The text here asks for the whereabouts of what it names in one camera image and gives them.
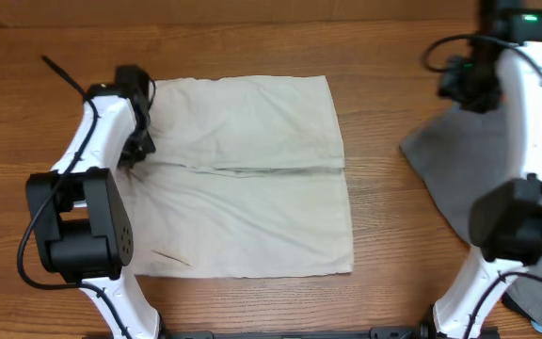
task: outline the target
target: wooden tabletop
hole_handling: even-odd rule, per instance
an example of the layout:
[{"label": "wooden tabletop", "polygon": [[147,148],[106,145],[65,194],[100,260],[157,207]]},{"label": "wooden tabletop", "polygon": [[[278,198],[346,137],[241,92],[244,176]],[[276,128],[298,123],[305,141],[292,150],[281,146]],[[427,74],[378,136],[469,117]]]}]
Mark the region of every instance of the wooden tabletop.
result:
[{"label": "wooden tabletop", "polygon": [[[136,63],[156,79],[327,75],[346,152],[355,270],[304,279],[139,278],[173,331],[337,331],[407,325],[445,293],[468,249],[442,218],[398,149],[439,115],[437,78],[419,65],[438,38],[471,22],[181,25],[0,29],[0,338],[77,338],[107,331],[78,291],[46,292],[16,272],[29,215],[24,183],[49,170],[82,116],[81,99],[41,61],[45,54],[85,88]],[[451,51],[464,52],[463,44]],[[447,52],[438,52],[435,61]],[[43,271],[34,243],[28,272]],[[489,325],[504,338],[538,338],[501,305]]]}]

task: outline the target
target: beige fabric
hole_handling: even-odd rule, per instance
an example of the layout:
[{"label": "beige fabric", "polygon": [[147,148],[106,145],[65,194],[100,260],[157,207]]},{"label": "beige fabric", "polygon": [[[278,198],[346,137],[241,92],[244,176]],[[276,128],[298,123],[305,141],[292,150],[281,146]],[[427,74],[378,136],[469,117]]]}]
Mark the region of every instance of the beige fabric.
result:
[{"label": "beige fabric", "polygon": [[343,143],[324,76],[156,84],[157,151],[117,173],[136,274],[352,271]]}]

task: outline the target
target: gray fabric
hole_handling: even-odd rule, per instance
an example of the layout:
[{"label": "gray fabric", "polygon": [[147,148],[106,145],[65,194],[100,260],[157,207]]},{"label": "gray fabric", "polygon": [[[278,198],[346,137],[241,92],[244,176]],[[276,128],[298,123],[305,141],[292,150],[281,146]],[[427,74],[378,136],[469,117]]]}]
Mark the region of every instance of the gray fabric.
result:
[{"label": "gray fabric", "polygon": [[[438,210],[467,242],[473,202],[505,179],[504,118],[500,110],[477,115],[453,107],[401,144]],[[542,277],[542,260],[531,273]],[[542,325],[542,284],[518,279],[507,293]]]}]

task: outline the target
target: green indicator light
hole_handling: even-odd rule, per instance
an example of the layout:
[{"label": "green indicator light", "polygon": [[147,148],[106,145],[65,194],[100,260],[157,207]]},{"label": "green indicator light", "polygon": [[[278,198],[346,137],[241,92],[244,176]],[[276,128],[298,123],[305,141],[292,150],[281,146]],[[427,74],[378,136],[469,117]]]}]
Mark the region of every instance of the green indicator light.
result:
[{"label": "green indicator light", "polygon": [[524,18],[524,20],[526,21],[538,21],[538,18],[536,17],[536,15],[532,15],[532,14],[526,14],[524,16],[522,16]]}]

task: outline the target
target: folded cloth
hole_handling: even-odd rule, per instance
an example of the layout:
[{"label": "folded cloth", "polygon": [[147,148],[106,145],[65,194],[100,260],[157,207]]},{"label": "folded cloth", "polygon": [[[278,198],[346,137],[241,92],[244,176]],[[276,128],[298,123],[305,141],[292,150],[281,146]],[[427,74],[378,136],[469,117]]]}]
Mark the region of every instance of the folded cloth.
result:
[{"label": "folded cloth", "polygon": [[[480,115],[454,106],[407,136],[401,150],[422,177],[438,210],[470,242],[471,206],[506,181],[505,113],[500,109]],[[542,260],[531,273],[542,277]],[[520,278],[507,294],[542,325],[542,284]]]},{"label": "folded cloth", "polygon": [[116,175],[136,274],[350,272],[343,142],[324,76],[156,82],[156,153]]}]

